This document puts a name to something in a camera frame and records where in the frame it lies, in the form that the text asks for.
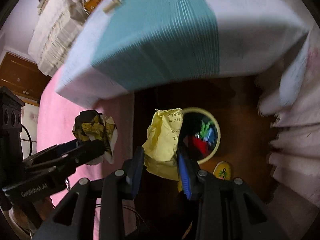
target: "wire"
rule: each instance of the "wire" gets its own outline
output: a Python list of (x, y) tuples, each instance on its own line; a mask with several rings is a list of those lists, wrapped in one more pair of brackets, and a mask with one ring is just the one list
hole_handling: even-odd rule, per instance
[(27, 135), (28, 135), (28, 138), (29, 138), (29, 142), (30, 142), (30, 152), (29, 152), (29, 156), (28, 156), (28, 157), (30, 157), (31, 154), (32, 154), (32, 140), (31, 140), (31, 136), (30, 136), (30, 133), (28, 132), (27, 128), (26, 128), (23, 124), (21, 124), (21, 126), (22, 126), (22, 128), (26, 131), (26, 133), (27, 133)]

